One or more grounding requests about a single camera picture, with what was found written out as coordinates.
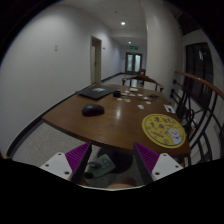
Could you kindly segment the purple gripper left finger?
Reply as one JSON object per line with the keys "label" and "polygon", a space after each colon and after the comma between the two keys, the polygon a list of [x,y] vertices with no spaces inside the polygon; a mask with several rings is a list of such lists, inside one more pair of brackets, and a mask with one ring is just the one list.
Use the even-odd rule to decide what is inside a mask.
{"label": "purple gripper left finger", "polygon": [[91,152],[92,144],[90,142],[82,144],[67,153],[57,152],[41,166],[41,169],[79,184]]}

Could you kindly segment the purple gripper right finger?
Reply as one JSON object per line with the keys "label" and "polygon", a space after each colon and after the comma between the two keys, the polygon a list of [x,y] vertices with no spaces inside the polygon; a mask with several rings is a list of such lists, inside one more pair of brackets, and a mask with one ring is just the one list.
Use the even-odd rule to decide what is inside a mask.
{"label": "purple gripper right finger", "polygon": [[133,145],[133,152],[145,185],[182,169],[167,153],[158,154],[139,143]]}

